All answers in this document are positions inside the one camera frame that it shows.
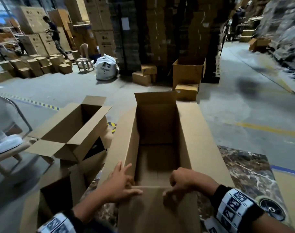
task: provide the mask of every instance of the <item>white plastic bag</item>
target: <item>white plastic bag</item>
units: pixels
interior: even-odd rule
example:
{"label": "white plastic bag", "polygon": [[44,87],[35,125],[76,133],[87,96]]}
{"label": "white plastic bag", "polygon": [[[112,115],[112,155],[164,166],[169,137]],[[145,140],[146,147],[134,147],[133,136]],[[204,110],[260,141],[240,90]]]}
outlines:
{"label": "white plastic bag", "polygon": [[116,76],[116,60],[109,55],[104,54],[104,56],[98,58],[95,68],[98,80],[109,80]]}

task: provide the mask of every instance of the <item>gray floor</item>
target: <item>gray floor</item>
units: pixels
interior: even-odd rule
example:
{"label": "gray floor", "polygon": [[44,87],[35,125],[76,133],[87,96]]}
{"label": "gray floor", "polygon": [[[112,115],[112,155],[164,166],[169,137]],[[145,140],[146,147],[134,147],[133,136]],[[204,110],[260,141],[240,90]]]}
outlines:
{"label": "gray floor", "polygon": [[[201,84],[197,97],[215,142],[267,155],[272,165],[295,170],[295,133],[288,132],[295,131],[295,95],[265,77],[266,73],[278,70],[277,65],[265,68],[261,64],[263,58],[269,56],[250,53],[245,43],[226,43],[225,46],[220,63],[220,83]],[[258,62],[258,67],[251,68],[252,65],[246,64],[249,61],[252,65]],[[0,92],[60,108],[69,102],[81,102],[86,95],[106,96],[105,104],[113,106],[107,119],[116,123],[124,112],[136,105],[135,92],[170,90],[168,86],[136,85],[127,77],[99,83],[94,72],[14,78],[0,86],[4,86]],[[56,113],[20,101],[17,104],[33,128]],[[246,127],[250,124],[256,129]],[[1,164],[10,169],[16,161],[10,158]],[[0,175],[0,233],[17,231],[23,201],[37,188],[47,167],[42,159],[24,153],[23,161],[14,167],[10,177]]]}

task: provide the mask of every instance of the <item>white paper label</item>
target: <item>white paper label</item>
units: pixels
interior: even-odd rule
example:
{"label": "white paper label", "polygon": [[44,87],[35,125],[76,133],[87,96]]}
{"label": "white paper label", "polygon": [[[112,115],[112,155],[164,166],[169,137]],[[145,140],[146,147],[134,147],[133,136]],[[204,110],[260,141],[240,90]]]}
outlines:
{"label": "white paper label", "polygon": [[123,28],[123,30],[130,30],[128,17],[122,18],[122,28]]}

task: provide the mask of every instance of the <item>table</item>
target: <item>table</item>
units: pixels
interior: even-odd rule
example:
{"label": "table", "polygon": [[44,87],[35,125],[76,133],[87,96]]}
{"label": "table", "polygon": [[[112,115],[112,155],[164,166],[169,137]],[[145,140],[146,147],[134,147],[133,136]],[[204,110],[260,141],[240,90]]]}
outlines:
{"label": "table", "polygon": [[[258,196],[268,196],[278,202],[286,210],[279,187],[271,171],[268,159],[265,155],[241,151],[218,146],[223,160],[233,179],[235,187],[255,199]],[[97,188],[100,175],[92,181],[82,199]],[[201,220],[213,216],[214,210],[208,198],[197,193],[198,212]],[[95,218],[109,222],[114,228],[117,227],[118,208],[109,203],[95,214]]]}

